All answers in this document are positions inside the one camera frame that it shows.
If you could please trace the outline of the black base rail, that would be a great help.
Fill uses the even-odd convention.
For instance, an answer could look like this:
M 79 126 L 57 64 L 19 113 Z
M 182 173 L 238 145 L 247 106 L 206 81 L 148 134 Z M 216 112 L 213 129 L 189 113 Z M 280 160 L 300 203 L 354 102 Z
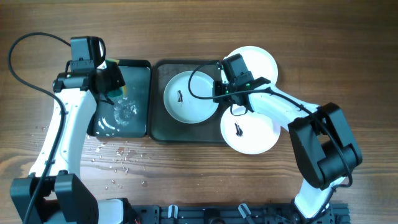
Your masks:
M 134 206 L 139 218 L 136 223 L 151 224 L 206 224 L 206 223 L 319 223 L 350 224 L 348 205 L 334 203 L 316 220 L 304 218 L 291 203 L 273 203 L 262 206 L 235 205 L 213 207 L 178 207 L 170 205 Z

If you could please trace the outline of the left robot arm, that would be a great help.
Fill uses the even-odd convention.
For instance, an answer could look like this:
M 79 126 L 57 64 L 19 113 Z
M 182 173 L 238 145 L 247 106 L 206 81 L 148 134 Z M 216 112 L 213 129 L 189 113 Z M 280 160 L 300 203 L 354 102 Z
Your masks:
M 40 154 L 26 178 L 14 179 L 10 193 L 24 223 L 132 223 L 126 198 L 97 200 L 80 180 L 86 132 L 97 95 L 125 85 L 116 62 L 106 68 L 60 73 L 53 82 L 55 105 Z

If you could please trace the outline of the white plate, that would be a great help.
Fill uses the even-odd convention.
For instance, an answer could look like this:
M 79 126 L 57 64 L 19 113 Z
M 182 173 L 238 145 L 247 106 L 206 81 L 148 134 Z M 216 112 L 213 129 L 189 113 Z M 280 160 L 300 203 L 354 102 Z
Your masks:
M 263 114 L 234 105 L 223 113 L 220 129 L 224 141 L 235 151 L 260 154 L 276 144 L 281 126 Z
M 188 90 L 188 80 L 192 71 L 185 71 L 174 76 L 164 90 L 164 105 L 171 117 L 187 124 L 201 123 L 210 118 L 219 104 L 213 100 L 201 100 L 193 97 Z M 213 79 L 196 72 L 190 82 L 191 90 L 198 96 L 210 96 L 213 93 Z
M 276 84 L 279 75 L 277 63 L 268 51 L 260 47 L 244 46 L 232 51 L 224 59 L 235 54 L 241 54 L 243 56 L 246 66 L 248 70 L 252 72 L 254 78 L 264 77 L 271 81 L 270 84 L 263 84 L 260 87 L 255 88 L 253 93 L 248 94 L 248 102 L 250 96 L 264 94 L 267 92 L 267 88 Z M 226 83 L 226 77 L 223 71 L 222 74 L 223 83 Z

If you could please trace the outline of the dark grey plate tray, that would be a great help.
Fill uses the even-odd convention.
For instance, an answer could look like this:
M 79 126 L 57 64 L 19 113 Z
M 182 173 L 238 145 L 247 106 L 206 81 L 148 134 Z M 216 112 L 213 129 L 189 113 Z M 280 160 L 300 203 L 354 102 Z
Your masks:
M 215 113 L 197 124 L 185 124 L 174 119 L 164 105 L 164 90 L 168 82 L 177 74 L 205 66 L 201 72 L 214 80 L 221 79 L 217 65 L 209 65 L 208 60 L 164 59 L 158 61 L 151 71 L 149 113 L 147 134 L 157 142 L 200 143 L 225 145 L 220 131 L 222 114 L 229 109 L 230 102 L 222 102 Z

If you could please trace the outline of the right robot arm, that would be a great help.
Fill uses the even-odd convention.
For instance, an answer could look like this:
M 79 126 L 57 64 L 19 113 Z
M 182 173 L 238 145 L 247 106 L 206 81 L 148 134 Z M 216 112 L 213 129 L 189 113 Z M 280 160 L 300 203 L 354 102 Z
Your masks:
M 305 223 L 326 214 L 332 195 L 353 184 L 353 170 L 363 161 L 361 150 L 341 108 L 306 103 L 278 89 L 270 80 L 254 78 L 243 56 L 236 54 L 217 66 L 226 75 L 216 83 L 216 101 L 230 101 L 273 119 L 289 132 L 295 160 L 303 176 L 294 198 Z

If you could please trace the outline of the black water tray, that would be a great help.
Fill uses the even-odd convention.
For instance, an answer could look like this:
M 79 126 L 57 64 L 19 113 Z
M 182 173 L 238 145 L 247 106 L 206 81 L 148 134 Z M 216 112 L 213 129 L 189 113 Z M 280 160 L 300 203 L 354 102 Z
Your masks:
M 146 135 L 151 65 L 146 60 L 120 59 L 126 94 L 99 102 L 87 134 L 97 138 L 142 138 Z

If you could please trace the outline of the green yellow sponge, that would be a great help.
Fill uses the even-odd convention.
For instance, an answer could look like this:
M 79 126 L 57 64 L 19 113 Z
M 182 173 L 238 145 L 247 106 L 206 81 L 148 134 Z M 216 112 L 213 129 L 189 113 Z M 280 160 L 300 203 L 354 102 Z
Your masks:
M 110 97 L 125 95 L 126 82 L 119 68 L 118 61 L 106 60 L 106 90 Z

